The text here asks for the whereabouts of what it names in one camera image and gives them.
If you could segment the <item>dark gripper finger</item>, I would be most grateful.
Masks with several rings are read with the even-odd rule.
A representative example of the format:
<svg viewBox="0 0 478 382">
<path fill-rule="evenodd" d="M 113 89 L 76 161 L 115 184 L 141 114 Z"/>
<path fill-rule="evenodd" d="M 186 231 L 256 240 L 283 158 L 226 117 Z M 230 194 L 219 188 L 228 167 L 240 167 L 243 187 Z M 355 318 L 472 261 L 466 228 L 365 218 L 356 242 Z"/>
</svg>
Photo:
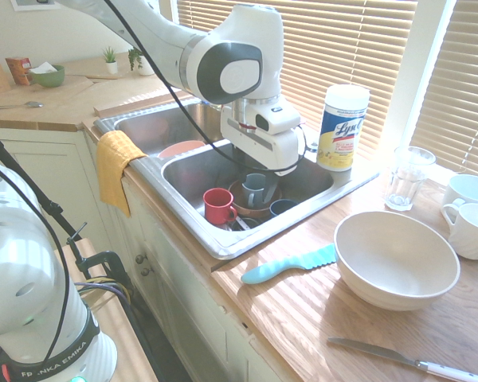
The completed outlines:
<svg viewBox="0 0 478 382">
<path fill-rule="evenodd" d="M 279 177 L 275 173 L 265 174 L 265 184 L 263 191 L 263 204 L 265 207 L 270 206 L 271 200 L 278 186 L 278 182 Z"/>
</svg>

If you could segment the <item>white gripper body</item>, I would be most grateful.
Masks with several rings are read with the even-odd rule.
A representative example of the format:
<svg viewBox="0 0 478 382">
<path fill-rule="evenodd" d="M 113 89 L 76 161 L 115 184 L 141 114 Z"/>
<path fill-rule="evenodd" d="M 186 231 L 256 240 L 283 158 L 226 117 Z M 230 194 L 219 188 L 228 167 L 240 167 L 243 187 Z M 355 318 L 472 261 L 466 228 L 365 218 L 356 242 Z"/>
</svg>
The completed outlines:
<svg viewBox="0 0 478 382">
<path fill-rule="evenodd" d="M 220 128 L 224 138 L 268 170 L 290 173 L 300 160 L 299 139 L 293 129 L 275 135 L 246 132 L 229 117 L 221 118 Z"/>
</svg>

